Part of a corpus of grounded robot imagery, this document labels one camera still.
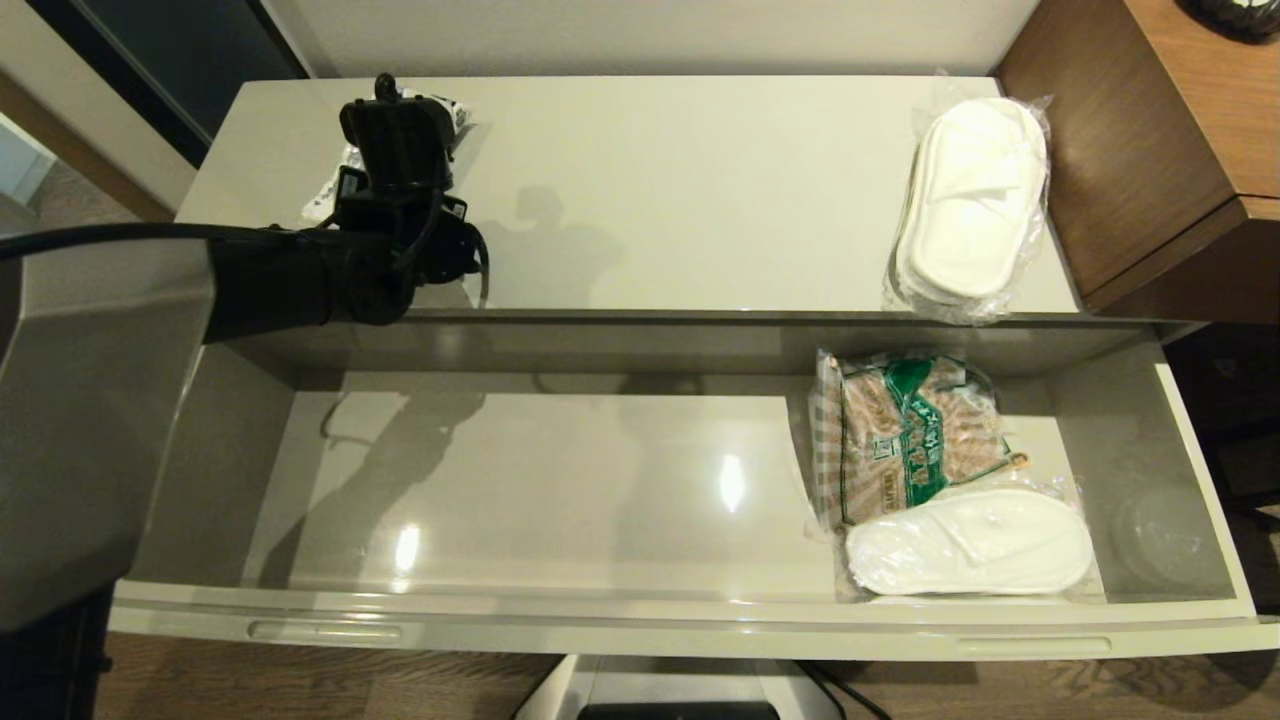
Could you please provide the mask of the white slippers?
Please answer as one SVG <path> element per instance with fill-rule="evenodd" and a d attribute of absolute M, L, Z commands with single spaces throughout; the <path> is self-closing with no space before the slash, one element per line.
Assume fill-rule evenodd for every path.
<path fill-rule="evenodd" d="M 1033 489 L 938 496 L 851 527 L 852 580 L 881 596 L 1057 594 L 1094 564 L 1088 525 L 1070 505 Z"/>
<path fill-rule="evenodd" d="M 1002 320 L 1048 233 L 1051 97 L 980 96 L 937 70 L 882 283 L 890 311 L 950 325 Z"/>

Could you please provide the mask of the white slippers in flat bag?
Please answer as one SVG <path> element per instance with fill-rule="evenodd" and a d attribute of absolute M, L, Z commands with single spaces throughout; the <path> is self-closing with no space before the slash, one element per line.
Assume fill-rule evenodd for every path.
<path fill-rule="evenodd" d="M 1070 505 L 1033 489 L 938 496 L 851 527 L 852 580 L 881 596 L 1057 594 L 1094 564 L 1088 525 Z"/>

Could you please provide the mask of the brown wooden desk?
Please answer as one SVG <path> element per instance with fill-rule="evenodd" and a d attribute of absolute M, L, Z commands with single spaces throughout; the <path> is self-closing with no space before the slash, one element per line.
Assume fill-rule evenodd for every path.
<path fill-rule="evenodd" d="M 1087 310 L 1280 324 L 1280 38 L 1178 0 L 1039 0 L 996 76 L 1051 97 L 1050 213 Z"/>

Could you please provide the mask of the black round object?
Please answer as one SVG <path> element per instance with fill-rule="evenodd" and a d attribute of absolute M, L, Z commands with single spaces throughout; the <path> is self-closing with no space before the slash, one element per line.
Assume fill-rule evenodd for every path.
<path fill-rule="evenodd" d="M 1280 38 L 1280 0 L 1178 0 L 1215 32 L 1247 44 Z"/>

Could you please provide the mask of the brown wooden baseboard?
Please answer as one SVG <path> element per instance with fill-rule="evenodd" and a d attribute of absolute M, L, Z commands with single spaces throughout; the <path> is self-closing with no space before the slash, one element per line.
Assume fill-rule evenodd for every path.
<path fill-rule="evenodd" d="M 173 222 L 175 211 L 104 156 L 35 95 L 0 69 L 0 114 L 143 222 Z"/>

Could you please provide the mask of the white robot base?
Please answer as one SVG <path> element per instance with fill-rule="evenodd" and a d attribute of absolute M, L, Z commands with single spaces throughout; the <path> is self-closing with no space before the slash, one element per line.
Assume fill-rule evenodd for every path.
<path fill-rule="evenodd" d="M 567 655 L 511 720 L 849 720 L 794 661 Z"/>

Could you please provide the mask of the green brown snack bag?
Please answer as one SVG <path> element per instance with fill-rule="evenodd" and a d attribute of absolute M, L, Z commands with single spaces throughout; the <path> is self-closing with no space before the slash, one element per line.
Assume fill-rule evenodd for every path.
<path fill-rule="evenodd" d="M 815 355 L 808 497 L 829 532 L 1015 468 L 998 393 L 961 354 Z"/>

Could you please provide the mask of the open grey drawer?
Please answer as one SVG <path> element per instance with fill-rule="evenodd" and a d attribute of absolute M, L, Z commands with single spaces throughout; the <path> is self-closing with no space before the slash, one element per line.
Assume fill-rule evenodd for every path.
<path fill-rule="evenodd" d="M 858 593 L 818 516 L 815 355 L 959 351 L 1094 566 L 1044 600 Z M 114 632 L 859 661 L 1280 650 L 1137 324 L 411 322 L 201 352 Z"/>

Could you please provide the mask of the white tissue pack blue print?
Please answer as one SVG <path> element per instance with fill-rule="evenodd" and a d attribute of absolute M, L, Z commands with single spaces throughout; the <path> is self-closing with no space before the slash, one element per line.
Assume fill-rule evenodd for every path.
<path fill-rule="evenodd" d="M 445 141 L 449 152 L 449 164 L 454 161 L 454 154 L 463 142 L 468 128 L 474 126 L 474 109 L 467 102 L 461 102 L 452 97 L 438 94 L 422 94 L 422 97 L 434 102 L 448 117 L 449 128 L 453 131 L 452 138 Z M 305 225 L 319 225 L 334 213 L 335 200 L 339 191 L 339 174 L 342 168 L 365 170 L 365 163 L 360 149 L 351 142 L 343 147 L 339 161 L 333 173 L 317 193 L 310 199 L 300 210 L 300 222 Z"/>

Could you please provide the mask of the dark glass door panel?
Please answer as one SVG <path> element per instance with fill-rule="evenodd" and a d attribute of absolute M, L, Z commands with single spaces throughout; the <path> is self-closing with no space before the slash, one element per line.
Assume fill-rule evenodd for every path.
<path fill-rule="evenodd" d="M 264 0 L 23 0 L 192 167 L 241 86 L 310 72 Z"/>

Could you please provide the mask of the glossy grey cabinet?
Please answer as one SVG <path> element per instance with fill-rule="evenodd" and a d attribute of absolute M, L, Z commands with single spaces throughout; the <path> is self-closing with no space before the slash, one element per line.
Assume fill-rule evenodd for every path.
<path fill-rule="evenodd" d="M 403 331 L 499 319 L 913 322 L 884 275 L 924 115 L 984 77 L 410 77 L 472 127 L 454 192 L 488 283 Z"/>

